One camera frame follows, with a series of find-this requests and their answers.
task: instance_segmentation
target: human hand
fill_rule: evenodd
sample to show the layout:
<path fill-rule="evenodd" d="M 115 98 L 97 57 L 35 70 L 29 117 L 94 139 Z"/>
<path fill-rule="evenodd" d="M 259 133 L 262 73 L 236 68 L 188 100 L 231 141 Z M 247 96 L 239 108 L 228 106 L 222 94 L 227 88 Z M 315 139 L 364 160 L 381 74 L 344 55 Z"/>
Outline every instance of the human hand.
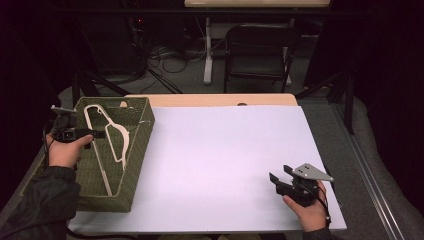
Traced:
<path fill-rule="evenodd" d="M 73 168 L 78 161 L 81 148 L 93 140 L 93 135 L 88 134 L 71 143 L 53 141 L 51 133 L 46 135 L 49 147 L 49 166 Z"/>
<path fill-rule="evenodd" d="M 318 191 L 319 198 L 325 202 L 326 190 L 324 184 L 322 184 L 321 181 L 317 182 L 318 187 L 322 189 L 322 191 Z M 318 200 L 308 207 L 302 207 L 287 195 L 283 196 L 283 201 L 294 213 L 296 213 L 303 231 L 311 232 L 326 227 L 326 210 Z"/>

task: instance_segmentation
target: dark jacket sleeve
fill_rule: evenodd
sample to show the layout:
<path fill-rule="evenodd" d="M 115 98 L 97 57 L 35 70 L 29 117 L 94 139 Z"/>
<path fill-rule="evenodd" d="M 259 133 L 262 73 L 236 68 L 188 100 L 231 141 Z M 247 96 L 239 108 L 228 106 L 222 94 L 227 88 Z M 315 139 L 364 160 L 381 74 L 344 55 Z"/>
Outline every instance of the dark jacket sleeve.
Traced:
<path fill-rule="evenodd" d="M 75 217 L 80 185 L 75 171 L 48 167 L 28 184 L 18 207 L 0 229 L 0 239 L 66 239 L 66 221 Z"/>
<path fill-rule="evenodd" d="M 343 240 L 331 234 L 330 229 L 321 228 L 312 232 L 303 232 L 303 240 Z"/>

